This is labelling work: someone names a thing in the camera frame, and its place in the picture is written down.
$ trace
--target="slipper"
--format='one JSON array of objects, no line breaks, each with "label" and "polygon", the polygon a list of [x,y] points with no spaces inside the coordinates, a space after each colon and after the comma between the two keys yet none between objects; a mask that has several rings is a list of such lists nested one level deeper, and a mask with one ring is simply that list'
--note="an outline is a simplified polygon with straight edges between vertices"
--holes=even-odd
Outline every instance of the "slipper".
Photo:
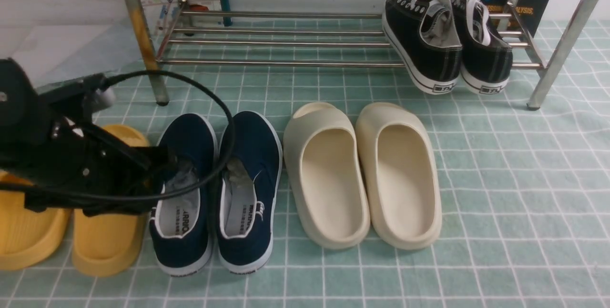
[{"label": "slipper", "polygon": [[[131,147],[146,147],[148,140],[126,125],[108,125],[104,130]],[[140,254],[148,214],[106,214],[86,217],[74,211],[72,263],[81,273],[106,277],[124,271]]]},{"label": "slipper", "polygon": [[400,249],[420,249],[440,234],[442,211],[434,152],[421,121],[400,106],[373,103],[356,122],[371,220]]},{"label": "slipper", "polygon": [[[29,182],[0,171],[0,182]],[[68,227],[70,209],[35,213],[24,208],[25,195],[0,191],[0,271],[23,269],[52,255]]]},{"label": "slipper", "polygon": [[284,132],[284,161],[309,238],[330,249],[360,243],[370,215],[348,117],[328,103],[305,104]]}]

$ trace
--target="screw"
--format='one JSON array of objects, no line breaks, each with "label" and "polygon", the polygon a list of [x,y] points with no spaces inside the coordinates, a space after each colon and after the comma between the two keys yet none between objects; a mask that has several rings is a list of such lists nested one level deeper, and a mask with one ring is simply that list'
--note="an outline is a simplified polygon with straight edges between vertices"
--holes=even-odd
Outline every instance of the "screw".
[{"label": "screw", "polygon": [[56,123],[53,126],[53,130],[51,132],[51,138],[52,139],[57,139],[57,136],[59,136],[59,124],[58,123]]}]

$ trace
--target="white slide sandal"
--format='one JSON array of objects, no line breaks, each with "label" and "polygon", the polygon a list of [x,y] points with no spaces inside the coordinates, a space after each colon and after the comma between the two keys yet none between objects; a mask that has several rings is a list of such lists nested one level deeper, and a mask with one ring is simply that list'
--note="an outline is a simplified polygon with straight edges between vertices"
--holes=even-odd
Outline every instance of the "white slide sandal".
[{"label": "white slide sandal", "polygon": [[400,106],[373,103],[356,123],[371,220],[400,249],[420,249],[440,234],[442,210],[434,152],[421,121]]},{"label": "white slide sandal", "polygon": [[303,229],[330,249],[357,245],[370,215],[348,117],[328,103],[305,104],[284,132],[284,161]]}]

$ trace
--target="metal shoe rack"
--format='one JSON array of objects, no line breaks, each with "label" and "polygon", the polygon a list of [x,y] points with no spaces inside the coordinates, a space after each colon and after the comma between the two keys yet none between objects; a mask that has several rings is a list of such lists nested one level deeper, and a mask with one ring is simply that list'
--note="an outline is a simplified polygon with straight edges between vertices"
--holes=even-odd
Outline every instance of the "metal shoe rack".
[{"label": "metal shoe rack", "polygon": [[[380,14],[357,14],[357,13],[305,13],[305,12],[246,12],[246,11],[200,11],[189,10],[188,0],[179,1],[179,14],[174,19],[171,27],[166,32],[166,35],[159,47],[155,51],[153,42],[146,25],[146,17],[142,9],[140,0],[125,0],[133,31],[142,52],[142,58],[146,69],[157,70],[164,64],[198,64],[198,65],[238,65],[238,66],[285,66],[285,67],[403,67],[402,62],[379,62],[379,61],[260,61],[260,60],[223,60],[223,59],[181,59],[167,58],[165,55],[168,49],[175,43],[187,43],[195,45],[238,45],[238,46],[258,46],[258,47],[388,47],[387,42],[379,41],[358,41],[358,42],[342,42],[342,41],[255,41],[248,37],[243,39],[218,40],[206,39],[201,37],[184,37],[178,36],[181,33],[187,34],[238,34],[238,35],[288,35],[288,36],[383,36],[382,31],[363,31],[363,30],[274,30],[273,28],[231,28],[231,27],[213,27],[213,28],[197,28],[192,26],[192,16],[215,16],[215,17],[244,17],[244,18],[266,18],[266,19],[380,19]],[[574,46],[580,35],[582,28],[588,21],[593,9],[599,0],[580,0],[578,3],[564,34],[562,35],[558,45],[553,52],[553,55],[546,61],[541,52],[536,47],[530,32],[523,28],[521,17],[516,11],[514,2],[517,0],[509,0],[506,4],[504,13],[492,13],[493,19],[501,19],[499,24],[500,34],[503,37],[517,38],[520,41],[510,43],[514,48],[525,49],[531,62],[515,62],[513,69],[521,70],[536,70],[540,76],[536,89],[528,103],[530,110],[538,110],[545,99],[547,93],[551,89],[555,78],[564,65],[566,58]],[[506,25],[508,19],[513,19],[521,26],[518,31],[507,31]],[[177,21],[183,20],[187,27],[177,27]],[[154,91],[155,99],[160,105],[169,103],[169,97],[165,84],[158,76],[150,76],[151,85]]]}]

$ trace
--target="navy blue slip-on shoe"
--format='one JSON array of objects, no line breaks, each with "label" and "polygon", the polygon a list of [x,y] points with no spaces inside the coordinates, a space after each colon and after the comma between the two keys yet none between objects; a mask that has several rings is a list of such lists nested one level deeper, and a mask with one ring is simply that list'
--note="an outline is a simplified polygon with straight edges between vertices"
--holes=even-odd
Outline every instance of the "navy blue slip-on shoe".
[{"label": "navy blue slip-on shoe", "polygon": [[[163,192],[198,182],[209,173],[218,156],[216,134],[205,117],[177,117],[161,135],[177,155],[178,171],[162,173]],[[207,188],[159,201],[150,219],[152,245],[163,272],[176,277],[197,273],[212,255],[212,235],[207,229]]]},{"label": "navy blue slip-on shoe", "polygon": [[263,115],[243,111],[233,120],[235,147],[219,185],[216,234],[220,263],[244,275],[263,267],[273,250],[282,145]]}]

